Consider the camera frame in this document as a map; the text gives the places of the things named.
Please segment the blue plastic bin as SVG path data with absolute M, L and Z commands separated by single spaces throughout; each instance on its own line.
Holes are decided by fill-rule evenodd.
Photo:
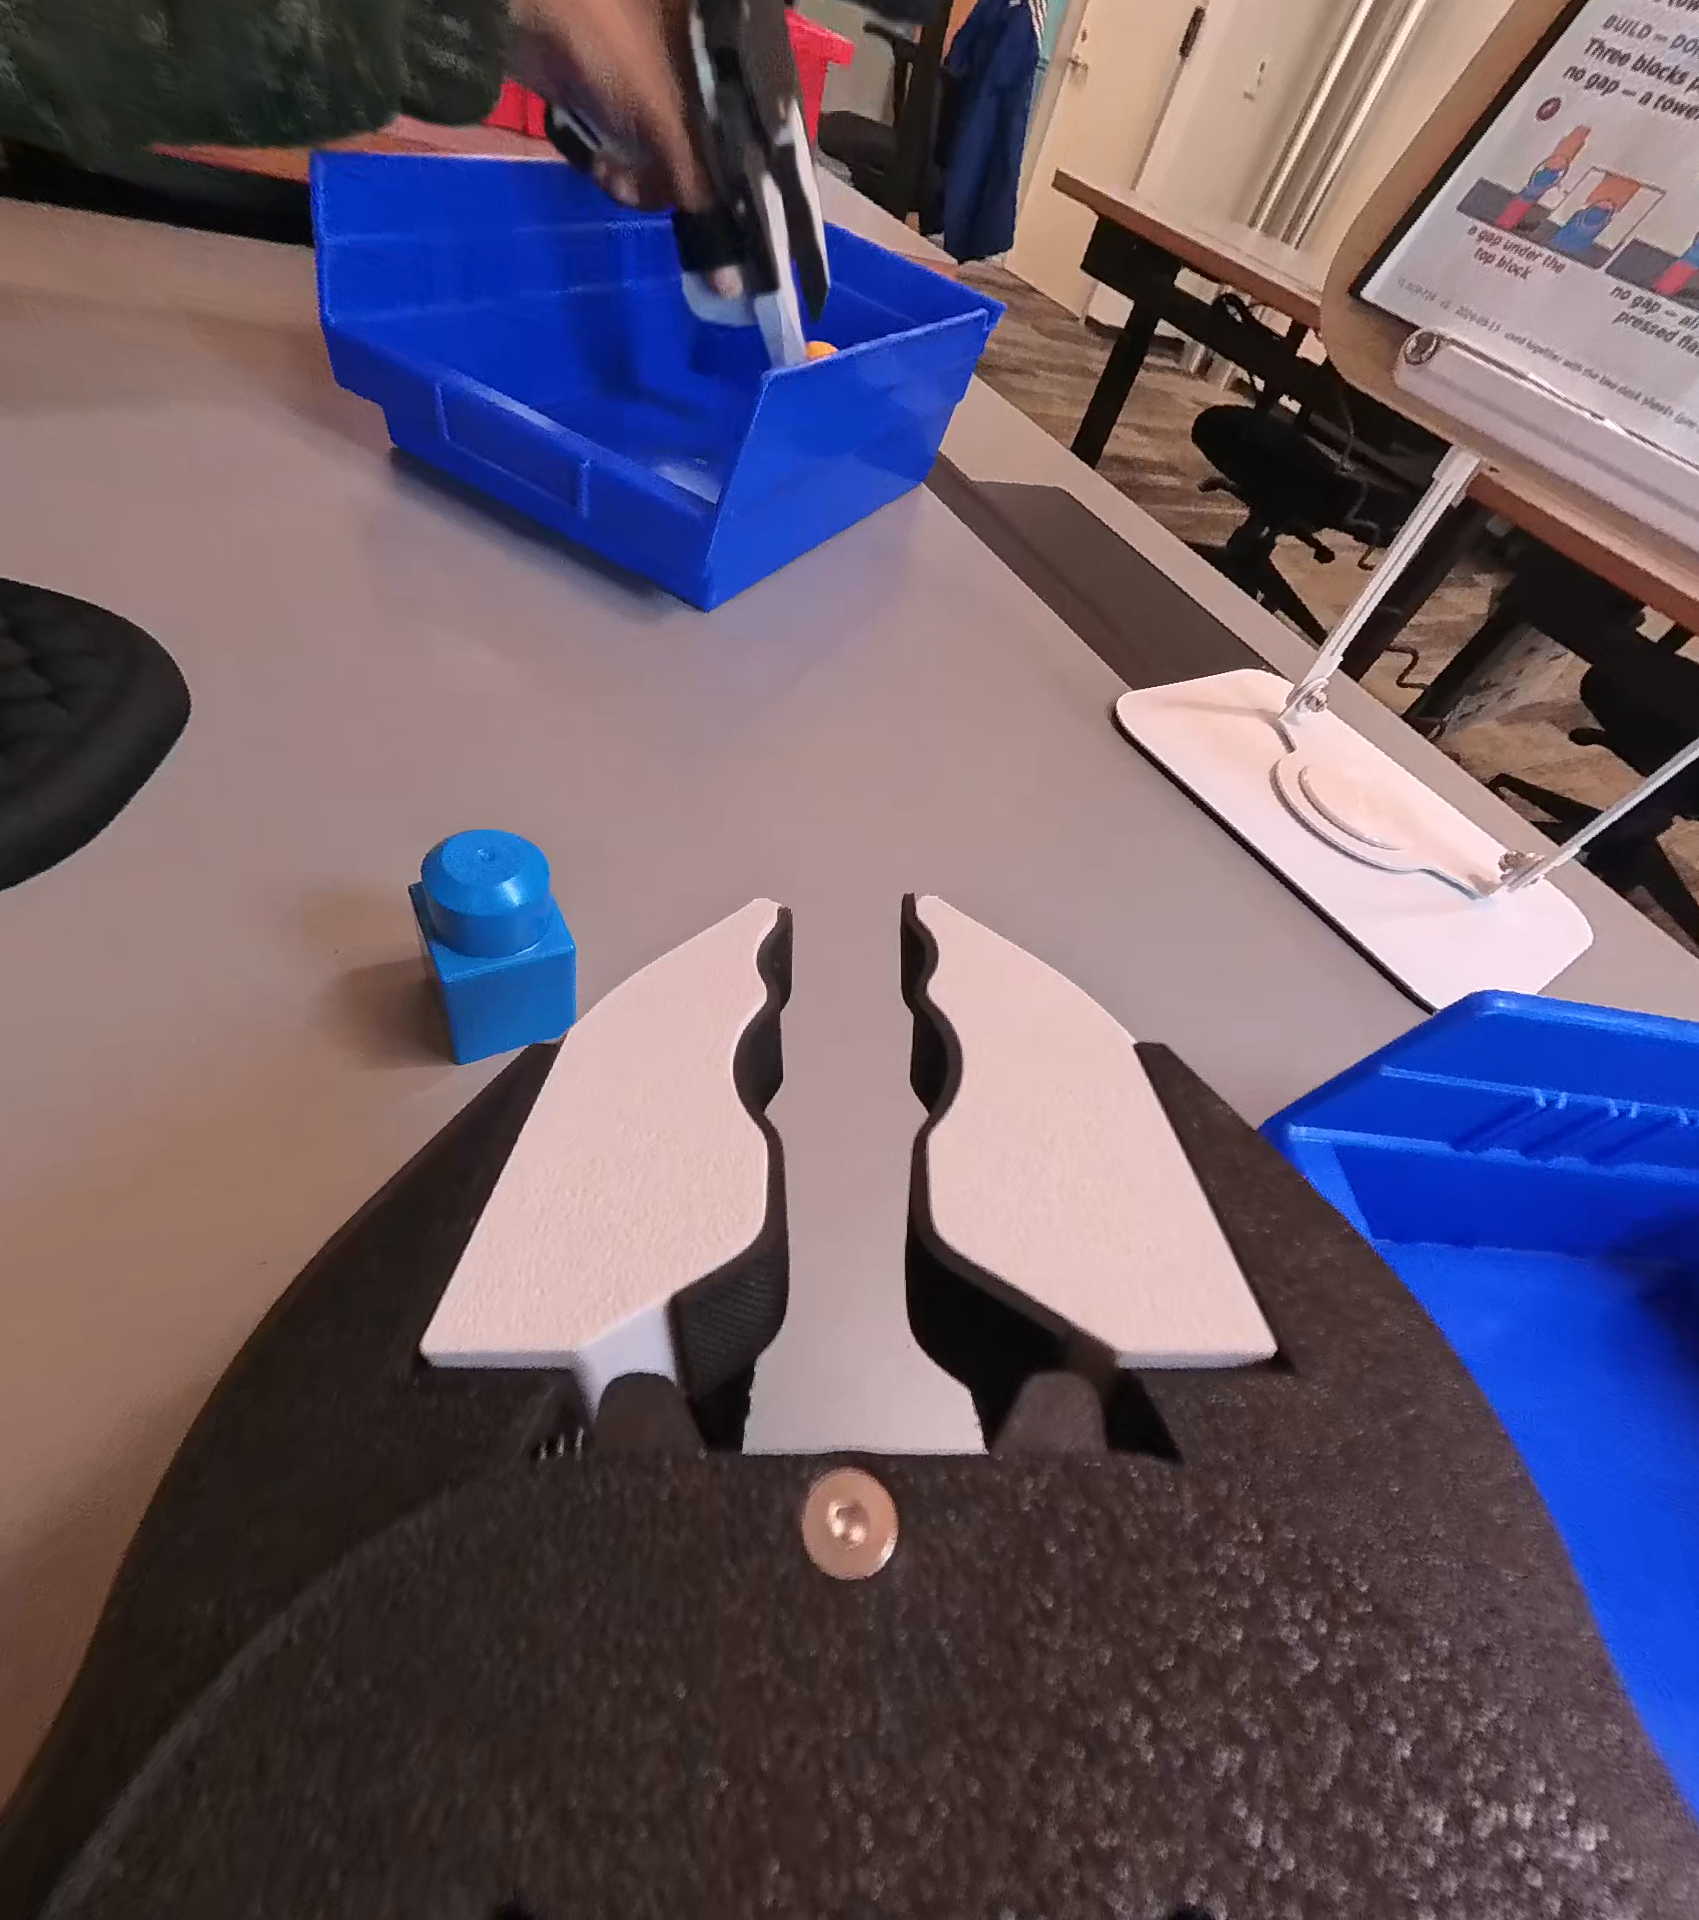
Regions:
M 1699 1021 L 1472 993 L 1264 1136 L 1486 1392 L 1699 1815 Z
M 808 344 L 698 313 L 552 158 L 310 162 L 336 381 L 414 461 L 710 612 L 920 485 L 1004 308 L 848 228 Z

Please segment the white document stand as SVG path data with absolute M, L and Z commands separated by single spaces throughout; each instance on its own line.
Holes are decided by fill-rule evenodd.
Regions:
M 1328 358 L 1366 397 L 1434 432 L 1446 452 L 1370 586 L 1294 679 L 1244 667 L 1130 689 L 1126 738 L 1230 828 L 1298 895 L 1428 1010 L 1508 990 L 1538 993 L 1590 945 L 1556 874 L 1624 837 L 1652 837 L 1699 772 L 1699 736 L 1546 851 L 1506 848 L 1334 709 L 1342 659 L 1370 616 L 1494 459 L 1564 483 L 1632 534 L 1676 540 L 1699 563 L 1699 467 L 1564 404 L 1430 328 L 1358 293 L 1372 256 L 1438 167 L 1578 4 L 1514 4 L 1342 237 L 1324 285 Z

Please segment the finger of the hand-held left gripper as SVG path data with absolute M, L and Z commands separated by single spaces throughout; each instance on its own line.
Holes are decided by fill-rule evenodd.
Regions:
M 770 265 L 766 291 L 758 293 L 758 328 L 776 367 L 802 367 L 812 358 L 810 341 L 810 246 L 808 228 L 766 226 L 764 249 Z

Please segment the red plastic bin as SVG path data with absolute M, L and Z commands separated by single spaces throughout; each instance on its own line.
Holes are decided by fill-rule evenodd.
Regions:
M 788 11 L 788 28 L 806 128 L 816 137 L 832 70 L 848 68 L 856 58 L 856 47 L 850 37 L 798 10 Z M 544 137 L 546 101 L 524 83 L 508 77 L 484 124 L 500 132 Z

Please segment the printed instruction poster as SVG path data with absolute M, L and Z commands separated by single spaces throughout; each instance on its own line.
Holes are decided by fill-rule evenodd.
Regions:
M 1564 11 L 1358 293 L 1699 467 L 1699 1 Z

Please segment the person's left hand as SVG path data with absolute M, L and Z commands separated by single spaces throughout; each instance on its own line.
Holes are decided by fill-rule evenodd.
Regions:
M 644 211 L 714 203 L 688 93 L 684 1 L 514 1 L 510 74 L 596 145 L 574 163 Z

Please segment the grey table with wooden edge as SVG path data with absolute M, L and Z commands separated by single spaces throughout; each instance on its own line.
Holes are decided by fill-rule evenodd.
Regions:
M 384 154 L 384 155 L 454 155 L 496 158 L 516 162 L 558 160 L 556 147 L 538 136 L 490 124 L 436 125 L 410 114 L 400 114 L 388 125 L 356 133 L 314 147 L 234 147 L 234 145 L 176 145 L 158 144 L 148 150 L 166 160 L 190 162 L 226 173 L 306 183 L 310 160 L 318 151 Z

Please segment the blue jacket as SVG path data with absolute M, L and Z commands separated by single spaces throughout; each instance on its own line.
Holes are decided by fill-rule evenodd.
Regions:
M 1048 7 L 976 1 L 944 56 L 942 244 L 960 264 L 1014 241 Z

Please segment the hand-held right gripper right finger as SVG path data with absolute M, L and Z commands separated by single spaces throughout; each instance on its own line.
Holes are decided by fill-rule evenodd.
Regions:
M 934 894 L 902 906 L 910 1330 L 982 1427 L 1036 1375 L 1152 1427 L 1144 1375 L 1266 1365 L 1278 1336 L 1140 1042 L 1064 972 Z

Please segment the wooden background desk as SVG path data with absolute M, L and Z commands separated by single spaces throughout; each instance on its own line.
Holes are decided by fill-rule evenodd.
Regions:
M 1084 275 L 1132 301 L 1072 441 L 1080 461 L 1090 467 L 1102 461 L 1162 323 L 1250 373 L 1270 397 L 1322 402 L 1332 395 L 1326 367 L 1302 354 L 1310 336 L 1328 341 L 1322 262 L 1242 223 L 1204 223 L 1152 210 L 1136 193 L 1066 167 L 1054 173 L 1054 190 L 1096 218 L 1082 256 Z M 1699 562 L 1678 560 L 1674 537 L 1624 531 L 1598 501 L 1564 483 L 1530 477 L 1498 454 L 1366 624 L 1346 659 L 1350 676 L 1366 673 L 1380 659 L 1492 518 L 1699 637 Z

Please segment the blue mega block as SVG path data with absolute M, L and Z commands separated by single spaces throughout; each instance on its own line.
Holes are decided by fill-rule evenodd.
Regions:
M 576 1019 L 576 945 L 546 854 L 504 828 L 438 841 L 410 886 L 450 1057 L 558 1042 Z

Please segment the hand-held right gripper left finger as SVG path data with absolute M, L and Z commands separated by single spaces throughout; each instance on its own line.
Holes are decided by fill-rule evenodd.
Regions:
M 792 913 L 756 898 L 562 1042 L 422 1338 L 438 1370 L 632 1375 L 740 1427 L 788 1311 L 782 1085 Z

